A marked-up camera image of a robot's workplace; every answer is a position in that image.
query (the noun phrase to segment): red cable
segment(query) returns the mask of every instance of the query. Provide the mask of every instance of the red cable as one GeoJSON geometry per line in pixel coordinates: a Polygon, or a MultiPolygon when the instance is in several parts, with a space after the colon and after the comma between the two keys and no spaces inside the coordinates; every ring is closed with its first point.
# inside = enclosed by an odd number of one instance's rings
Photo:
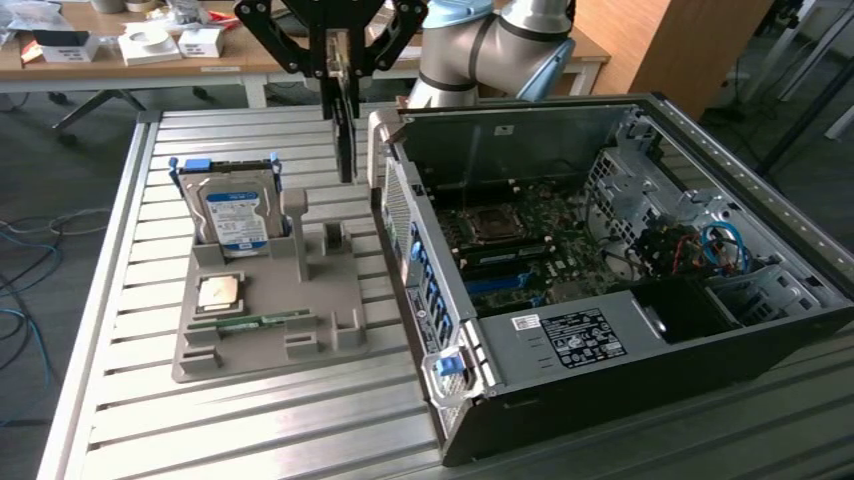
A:
{"type": "Polygon", "coordinates": [[[672,274],[676,274],[676,270],[679,269],[679,256],[681,255],[681,245],[684,241],[689,238],[693,238],[695,235],[681,235],[679,239],[679,243],[676,244],[676,255],[672,257],[672,274]]]}

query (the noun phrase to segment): metal workbench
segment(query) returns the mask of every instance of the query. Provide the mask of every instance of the metal workbench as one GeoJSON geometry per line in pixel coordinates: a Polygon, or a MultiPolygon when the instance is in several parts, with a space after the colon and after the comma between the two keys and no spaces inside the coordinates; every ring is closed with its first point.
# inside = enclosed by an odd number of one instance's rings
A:
{"type": "MultiPolygon", "coordinates": [[[[365,117],[376,107],[365,106],[365,117]]],[[[854,471],[851,328],[750,384],[443,469],[367,186],[336,185],[331,127],[319,109],[142,115],[40,479],[831,478],[854,471]],[[170,359],[192,223],[166,161],[258,159],[272,151],[285,185],[309,189],[307,224],[345,219],[355,232],[375,354],[286,375],[176,384],[170,359]]],[[[363,154],[365,122],[357,123],[363,154]]],[[[360,169],[364,164],[361,155],[360,169]]]]}

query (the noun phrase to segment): power supply label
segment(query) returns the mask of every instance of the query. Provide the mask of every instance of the power supply label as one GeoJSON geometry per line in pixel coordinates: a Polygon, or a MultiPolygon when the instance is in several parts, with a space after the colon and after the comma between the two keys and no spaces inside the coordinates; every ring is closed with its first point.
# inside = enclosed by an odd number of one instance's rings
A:
{"type": "Polygon", "coordinates": [[[625,348],[597,308],[543,318],[540,324],[565,368],[625,355],[625,348]]]}

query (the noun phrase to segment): barcode label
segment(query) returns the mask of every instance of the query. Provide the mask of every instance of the barcode label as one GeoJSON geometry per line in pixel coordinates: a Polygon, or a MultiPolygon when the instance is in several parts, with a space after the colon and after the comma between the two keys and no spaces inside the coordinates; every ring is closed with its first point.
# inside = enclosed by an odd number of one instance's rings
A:
{"type": "Polygon", "coordinates": [[[539,315],[536,314],[512,317],[509,320],[512,321],[512,326],[516,330],[527,330],[528,328],[539,327],[539,315]]]}

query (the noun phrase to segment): blue hard drive label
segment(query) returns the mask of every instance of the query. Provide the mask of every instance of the blue hard drive label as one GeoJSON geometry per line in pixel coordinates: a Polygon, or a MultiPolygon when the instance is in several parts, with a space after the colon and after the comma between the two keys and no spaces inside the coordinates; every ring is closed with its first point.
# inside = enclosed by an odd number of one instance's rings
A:
{"type": "Polygon", "coordinates": [[[268,240],[257,193],[210,193],[205,200],[220,245],[230,256],[253,255],[268,240]]]}

